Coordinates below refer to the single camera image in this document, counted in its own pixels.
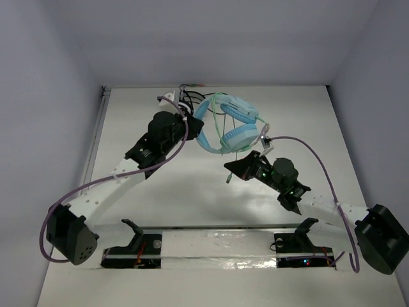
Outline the light blue headphones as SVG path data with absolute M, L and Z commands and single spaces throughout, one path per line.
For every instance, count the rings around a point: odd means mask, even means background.
M 201 131 L 197 142 L 202 149 L 211 154 L 230 154 L 243 152 L 254 146 L 260 137 L 257 121 L 258 110 L 239 97 L 215 93 L 204 99 L 194 111 L 194 117 L 202 120 L 211 111 L 219 147 L 213 147 Z

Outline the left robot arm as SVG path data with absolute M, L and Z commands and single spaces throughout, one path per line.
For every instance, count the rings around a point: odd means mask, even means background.
M 48 241 L 63 256 L 64 263 L 80 265 L 98 249 L 139 250 L 143 230 L 129 219 L 101 224 L 103 214 L 129 190 L 150 178 L 176 157 L 187 141 L 198 137 L 204 123 L 185 112 L 156 113 L 148 131 L 125 154 L 112 173 L 69 192 L 51 206 L 40 230 L 43 256 Z

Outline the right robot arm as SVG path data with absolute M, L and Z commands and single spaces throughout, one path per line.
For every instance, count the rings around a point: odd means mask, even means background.
M 386 275 L 391 275 L 408 253 L 408 233 L 387 207 L 357 207 L 324 197 L 298 181 L 298 171 L 287 158 L 269 163 L 252 151 L 224 167 L 244 181 L 256 179 L 277 191 L 282 207 L 304 217 L 295 235 L 295 244 L 302 251 L 315 246 L 335 248 L 363 258 Z

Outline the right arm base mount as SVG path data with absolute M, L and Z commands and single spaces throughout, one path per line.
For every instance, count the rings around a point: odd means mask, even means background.
M 270 250 L 275 252 L 278 268 L 336 267 L 332 249 L 315 246 L 307 237 L 317 222 L 315 218 L 307 218 L 293 232 L 274 234 Z

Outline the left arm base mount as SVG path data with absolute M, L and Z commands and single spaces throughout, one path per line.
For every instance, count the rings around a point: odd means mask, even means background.
M 122 219 L 135 235 L 127 246 L 114 246 L 105 249 L 101 260 L 104 269 L 160 269 L 162 234 L 145 234 L 129 219 Z

